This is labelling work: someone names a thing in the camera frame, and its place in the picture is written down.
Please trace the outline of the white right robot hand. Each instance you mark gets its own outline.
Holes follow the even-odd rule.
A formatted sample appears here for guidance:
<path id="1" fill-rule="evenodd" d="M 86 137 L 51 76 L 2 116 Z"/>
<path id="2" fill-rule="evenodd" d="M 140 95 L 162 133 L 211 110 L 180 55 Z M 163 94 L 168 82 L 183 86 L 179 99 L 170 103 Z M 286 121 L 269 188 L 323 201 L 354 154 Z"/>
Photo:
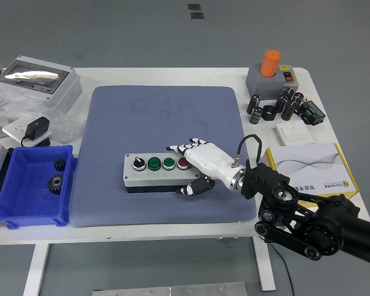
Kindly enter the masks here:
<path id="1" fill-rule="evenodd" d="M 189 144 L 169 146 L 166 149 L 181 154 L 202 174 L 199 179 L 177 189 L 176 193 L 189 196 L 202 194 L 213 189 L 216 179 L 230 191 L 240 191 L 245 167 L 236 163 L 231 156 L 213 143 L 192 138 Z"/>

